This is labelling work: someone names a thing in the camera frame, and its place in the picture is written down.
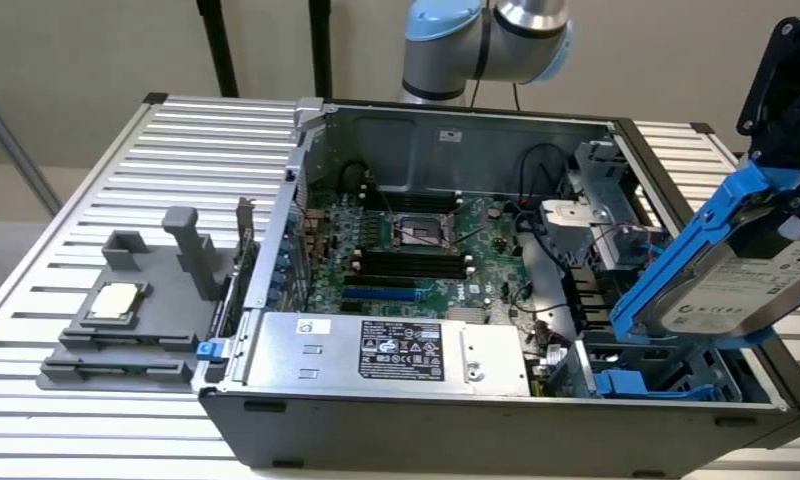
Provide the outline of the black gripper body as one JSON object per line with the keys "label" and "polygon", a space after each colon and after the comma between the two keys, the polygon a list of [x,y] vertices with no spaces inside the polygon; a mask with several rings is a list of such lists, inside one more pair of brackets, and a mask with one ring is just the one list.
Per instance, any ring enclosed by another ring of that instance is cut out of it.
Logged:
{"label": "black gripper body", "polygon": [[748,159],[780,176],[788,210],[800,219],[800,17],[781,19],[771,33],[736,123],[749,138]]}

